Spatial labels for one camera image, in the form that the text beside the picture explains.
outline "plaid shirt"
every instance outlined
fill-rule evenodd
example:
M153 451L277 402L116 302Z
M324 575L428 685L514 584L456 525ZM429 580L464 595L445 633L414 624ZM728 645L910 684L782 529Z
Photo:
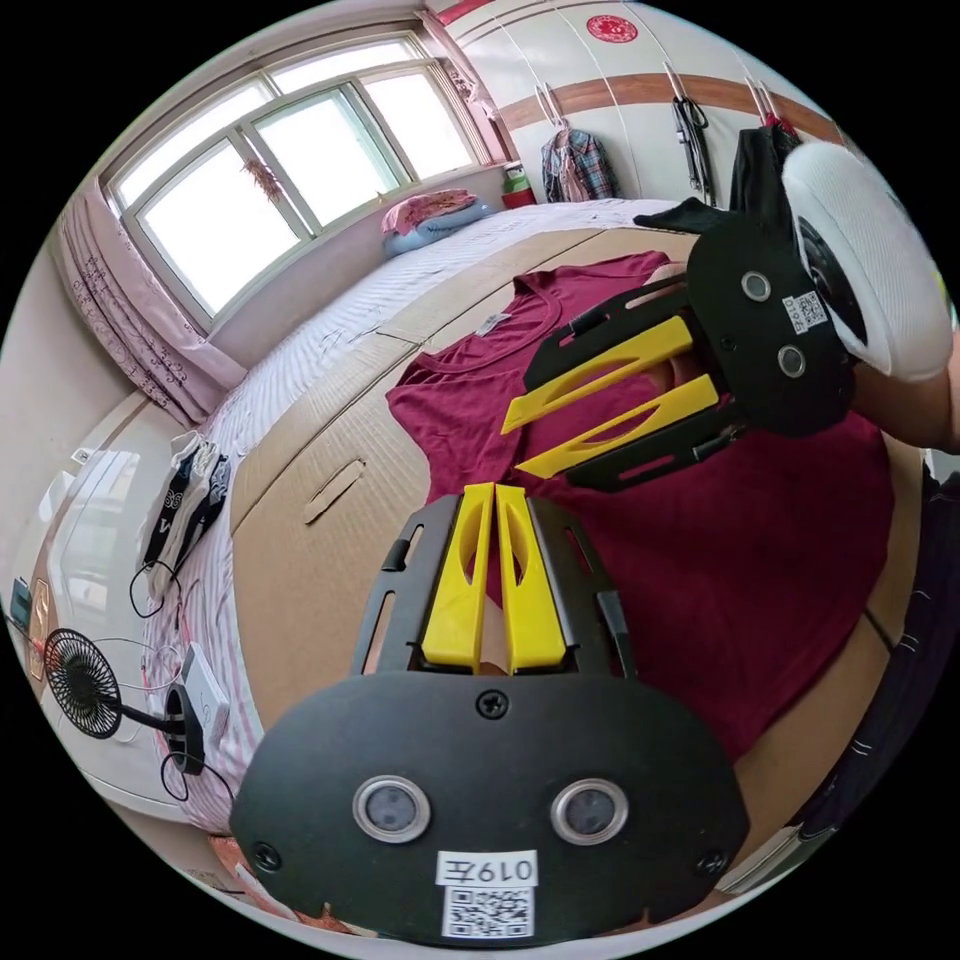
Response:
M543 188L548 203L564 203L578 197L570 196L562 176L563 154L569 150L577 179L590 200L605 200L620 196L617 175L607 159L603 144L583 130L560 130L541 151L543 161Z

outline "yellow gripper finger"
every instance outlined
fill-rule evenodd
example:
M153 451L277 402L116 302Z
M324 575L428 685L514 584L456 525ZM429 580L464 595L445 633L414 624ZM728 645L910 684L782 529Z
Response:
M492 483L464 488L423 637L424 659L434 666L480 672L493 500Z
M497 529L507 673L557 667L566 644L522 487L497 486Z
M540 420L554 410L560 410L583 397L598 393L635 373L649 370L650 367L663 363L692 346L693 338L683 318L671 317L605 350L579 367L555 377L536 390L516 397L507 410L500 432L507 434L534 420ZM616 369L598 376L613 365L616 365ZM584 383L584 380L592 376L596 376L596 379Z
M661 396L600 424L593 430L587 430L585 433L581 433L579 437L574 437L552 450L546 450L539 456L518 463L517 469L543 480L555 477L564 470L570 470L587 460L592 460L594 457L616 450L617 447L622 447L624 444L632 443L640 437L649 436L657 430L662 430L678 420L700 413L700 411L714 406L719 401L720 397L713 381L704 374L697 377L696 380L690 380L679 387L674 387L673 390L668 390ZM649 410L652 410L653 413L632 430L605 440L596 439L629 423Z

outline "red sticker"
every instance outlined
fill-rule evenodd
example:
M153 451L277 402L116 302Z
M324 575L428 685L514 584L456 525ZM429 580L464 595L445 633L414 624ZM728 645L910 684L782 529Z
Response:
M608 14L591 17L587 21L587 30L591 37L603 40L604 43L629 43L631 40L636 40L639 33L629 20L624 20L623 17L611 17Z

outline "window frame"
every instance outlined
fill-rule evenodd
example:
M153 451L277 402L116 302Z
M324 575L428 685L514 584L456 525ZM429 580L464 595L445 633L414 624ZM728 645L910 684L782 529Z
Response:
M401 40L410 46L418 54L417 58L394 61L389 64L365 67L350 73L339 74L288 94L283 94L280 91L270 75L273 71L323 59L326 56L335 55L351 48L376 46L379 43L396 40ZM426 180L417 179L416 170L409 156L403 150L364 85L364 81L370 83L410 74L424 76L429 82L471 159L467 166L446 171L437 177ZM176 136L184 126L190 123L191 118L215 107L218 102L228 99L237 90L255 83L266 85L266 88L274 94L274 98L211 134L179 161L168 167L162 175L142 191L133 203L124 204L120 195L119 184L132 168L162 146L163 143ZM321 100L323 95L327 93L333 97L336 97L338 93L343 96L359 119L365 134L370 137L391 174L397 180L398 186L387 194L378 196L378 198L359 207L354 207L330 223L322 224L286 175L286 171L257 131L256 124L258 121L282 113L290 107ZM244 162L259 160L273 172L282 192L279 197L271 198L271 200L297 237L297 242L290 250L274 260L255 277L250 278L220 310L214 311L209 304L204 302L202 296L188 278L181 275L173 258L164 249L159 239L153 235L143 218L151 206L159 202L185 177L206 162L225 143L228 143ZM120 222L147 266L155 273L171 296L185 308L198 329L209 336L227 323L247 300L271 282L291 262L299 259L309 249L325 243L331 236L336 235L351 224L376 213L385 202L398 200L417 187L455 178L468 171L487 166L491 162L483 138L479 130L476 129L468 109L457 95L453 83L443 70L441 62L429 54L412 30L401 30L368 35L362 41L356 39L343 40L335 44L315 47L309 51L301 50L296 56L288 56L269 63L258 63L244 76L232 79L229 83L217 89L215 93L206 97L203 102L196 104L189 111L185 111L178 116L173 123L167 126L164 133L137 150L136 154L129 160L111 172L104 192L111 206L119 213Z

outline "qr code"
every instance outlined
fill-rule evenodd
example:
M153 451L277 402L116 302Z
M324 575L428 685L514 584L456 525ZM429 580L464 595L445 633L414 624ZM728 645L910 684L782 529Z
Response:
M505 940L533 935L533 887L477 890L447 887L443 935Z
M830 319L815 290L799 297L784 297L783 305L797 333L806 333L811 327Z

